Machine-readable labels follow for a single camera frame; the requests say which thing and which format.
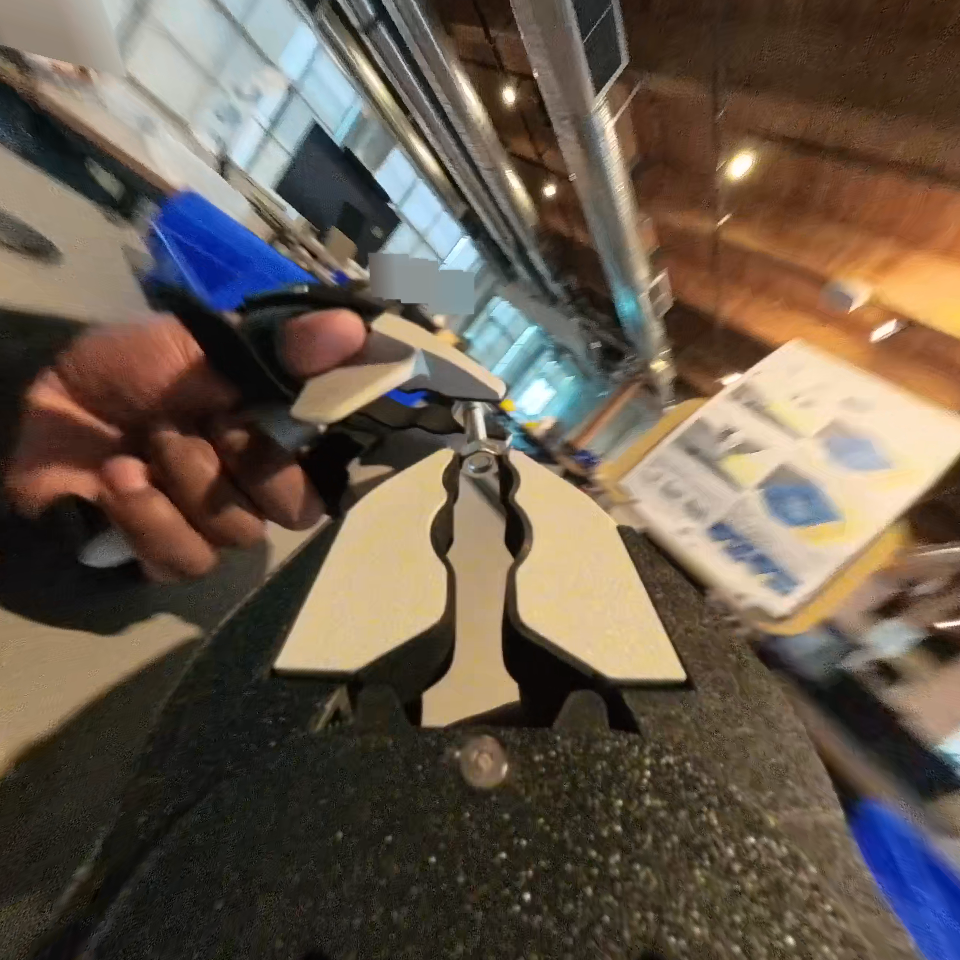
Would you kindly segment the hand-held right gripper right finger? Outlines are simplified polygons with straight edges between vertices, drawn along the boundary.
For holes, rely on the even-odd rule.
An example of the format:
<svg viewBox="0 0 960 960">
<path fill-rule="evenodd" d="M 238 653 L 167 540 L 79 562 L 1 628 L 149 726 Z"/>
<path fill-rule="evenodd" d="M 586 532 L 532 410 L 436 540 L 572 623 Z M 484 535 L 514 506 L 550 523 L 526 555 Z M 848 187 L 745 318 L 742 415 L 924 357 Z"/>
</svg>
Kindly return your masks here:
<svg viewBox="0 0 960 960">
<path fill-rule="evenodd" d="M 522 453 L 503 459 L 512 564 L 503 653 L 520 685 L 546 670 L 599 690 L 681 688 L 689 675 L 618 523 Z"/>
</svg>

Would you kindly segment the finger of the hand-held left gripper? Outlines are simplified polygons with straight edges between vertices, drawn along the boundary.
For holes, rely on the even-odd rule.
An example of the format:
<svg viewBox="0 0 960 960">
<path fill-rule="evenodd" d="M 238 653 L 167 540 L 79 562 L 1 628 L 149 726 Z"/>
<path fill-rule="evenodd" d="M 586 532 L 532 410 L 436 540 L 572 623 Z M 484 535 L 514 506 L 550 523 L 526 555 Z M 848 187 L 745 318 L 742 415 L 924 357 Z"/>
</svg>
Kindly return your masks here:
<svg viewBox="0 0 960 960">
<path fill-rule="evenodd" d="M 499 377 L 448 342 L 383 312 L 351 361 L 305 382 L 290 414 L 298 422 L 327 428 L 396 390 L 486 404 L 498 404 L 507 394 Z"/>
</svg>

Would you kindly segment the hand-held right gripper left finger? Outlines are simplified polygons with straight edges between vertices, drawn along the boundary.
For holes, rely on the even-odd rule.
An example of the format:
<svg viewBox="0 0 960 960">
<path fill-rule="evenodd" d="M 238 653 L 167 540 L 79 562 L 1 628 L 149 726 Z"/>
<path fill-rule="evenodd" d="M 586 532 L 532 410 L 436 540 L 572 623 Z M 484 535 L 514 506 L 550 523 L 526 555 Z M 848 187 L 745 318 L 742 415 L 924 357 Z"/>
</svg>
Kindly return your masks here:
<svg viewBox="0 0 960 960">
<path fill-rule="evenodd" d="M 274 662 L 282 676 L 436 684 L 454 651 L 459 459 L 438 450 L 346 515 Z"/>
</svg>

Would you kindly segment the steel bolt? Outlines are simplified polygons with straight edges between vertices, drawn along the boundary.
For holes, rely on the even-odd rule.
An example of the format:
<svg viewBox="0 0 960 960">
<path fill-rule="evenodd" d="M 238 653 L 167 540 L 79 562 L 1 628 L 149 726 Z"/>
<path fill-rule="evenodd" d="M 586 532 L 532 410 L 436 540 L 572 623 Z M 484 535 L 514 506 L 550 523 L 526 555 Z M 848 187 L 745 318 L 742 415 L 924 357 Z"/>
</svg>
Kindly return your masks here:
<svg viewBox="0 0 960 960">
<path fill-rule="evenodd" d="M 507 454 L 506 441 L 490 432 L 488 412 L 489 405 L 479 401 L 458 401 L 453 407 L 454 418 L 462 426 L 461 471 L 471 479 L 496 474 Z"/>
</svg>

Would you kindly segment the blue plastic bin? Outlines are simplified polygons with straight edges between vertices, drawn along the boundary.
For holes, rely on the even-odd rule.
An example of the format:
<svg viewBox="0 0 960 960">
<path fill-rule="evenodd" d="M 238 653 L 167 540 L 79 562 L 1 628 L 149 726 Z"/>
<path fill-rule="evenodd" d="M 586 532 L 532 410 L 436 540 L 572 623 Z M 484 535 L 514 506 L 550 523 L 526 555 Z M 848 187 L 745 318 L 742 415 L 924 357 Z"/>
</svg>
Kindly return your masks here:
<svg viewBox="0 0 960 960">
<path fill-rule="evenodd" d="M 860 798 L 846 819 L 868 870 L 921 957 L 959 957 L 958 867 L 930 834 L 884 802 Z"/>
<path fill-rule="evenodd" d="M 204 197 L 166 198 L 150 222 L 148 288 L 184 291 L 206 306 L 235 311 L 246 299 L 317 279 Z"/>
</svg>

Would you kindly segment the person's left hand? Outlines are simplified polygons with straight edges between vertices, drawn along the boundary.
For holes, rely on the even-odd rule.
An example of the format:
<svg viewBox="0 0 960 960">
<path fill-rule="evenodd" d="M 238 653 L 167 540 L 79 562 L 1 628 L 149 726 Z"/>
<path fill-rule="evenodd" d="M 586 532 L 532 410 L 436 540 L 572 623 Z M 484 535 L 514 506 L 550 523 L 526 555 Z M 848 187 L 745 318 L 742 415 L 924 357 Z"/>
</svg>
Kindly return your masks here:
<svg viewBox="0 0 960 960">
<path fill-rule="evenodd" d="M 326 510 L 296 456 L 238 407 L 175 318 L 90 326 L 22 390 L 6 501 L 29 520 L 89 502 L 151 578 L 205 577 L 268 524 L 306 531 Z"/>
</svg>

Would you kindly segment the black computer monitor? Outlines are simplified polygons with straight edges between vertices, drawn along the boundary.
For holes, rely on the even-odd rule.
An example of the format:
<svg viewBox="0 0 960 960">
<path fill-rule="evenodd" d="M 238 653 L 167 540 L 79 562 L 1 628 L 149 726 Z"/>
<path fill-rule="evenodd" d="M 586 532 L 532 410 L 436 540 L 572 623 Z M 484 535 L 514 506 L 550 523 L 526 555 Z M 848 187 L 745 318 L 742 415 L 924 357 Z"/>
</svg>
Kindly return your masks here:
<svg viewBox="0 0 960 960">
<path fill-rule="evenodd" d="M 318 124 L 302 140 L 274 192 L 320 237 L 336 229 L 351 240 L 363 268 L 401 222 L 372 173 Z"/>
</svg>

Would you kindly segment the white instruction poster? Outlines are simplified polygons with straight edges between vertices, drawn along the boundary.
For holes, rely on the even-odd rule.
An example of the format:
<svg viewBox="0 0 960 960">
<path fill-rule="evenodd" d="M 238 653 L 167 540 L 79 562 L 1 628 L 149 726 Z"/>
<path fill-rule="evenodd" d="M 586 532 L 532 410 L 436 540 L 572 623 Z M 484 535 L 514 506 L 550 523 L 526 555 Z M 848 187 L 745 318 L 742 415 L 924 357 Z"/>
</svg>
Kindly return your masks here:
<svg viewBox="0 0 960 960">
<path fill-rule="evenodd" d="M 782 620 L 958 459 L 958 414 L 801 341 L 741 373 L 619 485 L 741 610 Z"/>
</svg>

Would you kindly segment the metal ventilation duct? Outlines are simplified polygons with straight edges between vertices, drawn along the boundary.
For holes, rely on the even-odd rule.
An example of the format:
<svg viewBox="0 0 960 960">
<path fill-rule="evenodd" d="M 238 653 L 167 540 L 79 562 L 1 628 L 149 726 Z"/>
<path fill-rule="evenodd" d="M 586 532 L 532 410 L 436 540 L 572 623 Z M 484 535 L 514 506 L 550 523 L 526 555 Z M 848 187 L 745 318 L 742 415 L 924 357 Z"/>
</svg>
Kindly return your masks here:
<svg viewBox="0 0 960 960">
<path fill-rule="evenodd" d="M 513 1 L 513 18 L 579 198 L 619 324 L 662 407 L 676 370 L 665 327 L 669 283 L 644 221 L 608 103 L 627 66 L 617 2 Z"/>
</svg>

